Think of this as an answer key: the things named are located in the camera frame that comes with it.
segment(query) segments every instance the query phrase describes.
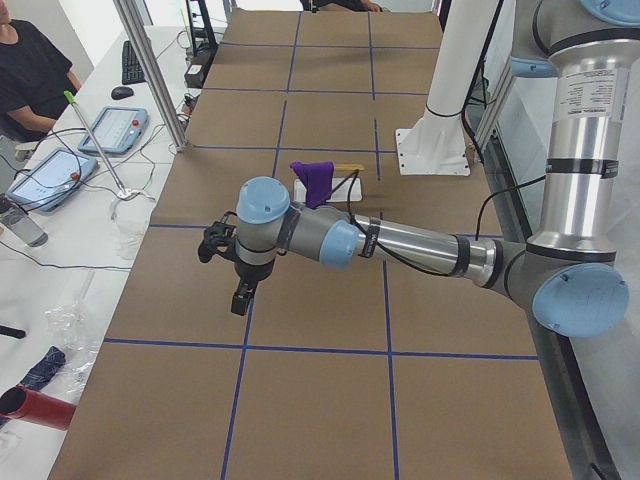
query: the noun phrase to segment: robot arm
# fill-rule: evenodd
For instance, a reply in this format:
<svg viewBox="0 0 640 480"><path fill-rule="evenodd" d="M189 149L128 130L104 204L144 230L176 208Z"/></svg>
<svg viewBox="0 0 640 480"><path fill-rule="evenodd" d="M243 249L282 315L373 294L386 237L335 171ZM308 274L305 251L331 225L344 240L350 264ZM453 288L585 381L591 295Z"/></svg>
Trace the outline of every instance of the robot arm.
<svg viewBox="0 0 640 480"><path fill-rule="evenodd" d="M234 313L246 314L258 282L270 275L278 250L286 250L339 268L360 255L465 277L566 336L594 336L623 318L629 292L612 267L606 215L629 70L640 57L640 4L520 0L517 14L514 53L522 59L535 51L559 75L539 231L526 244L472 241L328 207L312 210L291 203L277 180L259 177L241 189L238 225L225 215L199 248L203 262L216 254L234 262L240 276Z"/></svg>

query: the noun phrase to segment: transparent bottle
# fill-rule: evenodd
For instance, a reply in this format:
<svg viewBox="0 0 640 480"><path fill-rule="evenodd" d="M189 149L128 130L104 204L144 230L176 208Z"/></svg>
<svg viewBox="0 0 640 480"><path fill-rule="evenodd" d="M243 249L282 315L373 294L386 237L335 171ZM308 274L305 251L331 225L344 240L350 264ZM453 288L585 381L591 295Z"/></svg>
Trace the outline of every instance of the transparent bottle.
<svg viewBox="0 0 640 480"><path fill-rule="evenodd" d="M49 239L49 235L4 194L0 194L0 223L30 247L39 247Z"/></svg>

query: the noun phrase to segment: printed label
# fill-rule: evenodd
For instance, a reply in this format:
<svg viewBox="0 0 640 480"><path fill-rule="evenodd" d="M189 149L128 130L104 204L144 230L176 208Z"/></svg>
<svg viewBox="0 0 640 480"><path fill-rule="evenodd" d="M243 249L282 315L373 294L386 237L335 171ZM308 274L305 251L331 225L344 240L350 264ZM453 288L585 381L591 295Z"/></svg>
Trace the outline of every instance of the printed label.
<svg viewBox="0 0 640 480"><path fill-rule="evenodd" d="M608 117L621 122L628 82L626 68L574 73L560 78L553 121Z"/></svg>

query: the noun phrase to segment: red cylinder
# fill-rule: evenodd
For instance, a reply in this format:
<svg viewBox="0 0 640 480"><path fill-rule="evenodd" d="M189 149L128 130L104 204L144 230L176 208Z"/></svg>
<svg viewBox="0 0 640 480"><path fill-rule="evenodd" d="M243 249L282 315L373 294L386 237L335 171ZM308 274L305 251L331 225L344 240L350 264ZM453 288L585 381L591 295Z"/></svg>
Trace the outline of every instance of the red cylinder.
<svg viewBox="0 0 640 480"><path fill-rule="evenodd" d="M18 385L0 397L0 415L66 430L76 410L72 403Z"/></svg>

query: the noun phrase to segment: white desk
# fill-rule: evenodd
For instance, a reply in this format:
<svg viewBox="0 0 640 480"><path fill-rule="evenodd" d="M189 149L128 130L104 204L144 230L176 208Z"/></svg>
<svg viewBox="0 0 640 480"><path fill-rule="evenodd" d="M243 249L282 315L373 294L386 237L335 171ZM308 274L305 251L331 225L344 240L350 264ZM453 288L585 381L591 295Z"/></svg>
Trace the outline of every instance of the white desk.
<svg viewBox="0 0 640 480"><path fill-rule="evenodd" d="M184 50L176 41L177 27L149 27L148 33L158 63L167 83L173 103L179 107L184 94L188 92L183 74L186 70ZM91 122L105 105L143 107L149 111L149 124L134 150L143 145L154 133L154 127L163 124L148 84L131 85L133 97L114 101L110 93L120 85L121 50L124 33L116 40L105 58L95 68L89 79L76 95L78 105ZM185 35L180 41L186 45ZM80 121L71 108L67 108L55 125L55 130L78 127ZM64 134L63 139L76 148L82 133ZM33 167L37 160L61 146L54 137L41 144L30 161ZM156 163L153 178L146 191L156 198L160 195L169 174L175 155L175 148L166 129L144 148L144 154ZM117 190L105 165L99 162L101 173L88 183ZM114 158L118 174L127 187L142 188L149 180L152 164L139 153L126 163ZM117 219L110 219L110 206L114 196L106 190L82 187L71 195L54 213L32 213L34 220L49 234L49 241L38 248L24 246L10 232L4 232L0 240L11 247L25 252L43 263L57 265L115 265L131 267L137 253L139 241L133 242L123 258L122 240L141 240L146 230L154 203L138 197L129 202L120 202ZM132 226L137 235L131 237L121 233L123 226ZM43 268L32 261L13 253L0 245L0 269L4 279L0 293L0 325L27 331L27 337L16 340L0 336L0 393L18 383L27 371L47 352L50 346L60 346L59 334L50 331L44 312L58 306L69 305L77 298L83 284L90 279L90 270ZM101 342L109 325L113 311L124 288L128 272L97 270L87 290L86 330L91 338ZM83 363L83 354L69 355L68 363ZM44 393L76 403L77 392L69 392L74 385L70 375L59 374L45 387ZM0 430L0 478L12 480L46 479L58 454L65 432L27 422L12 420ZM10 450L4 441L18 441Z"/></svg>

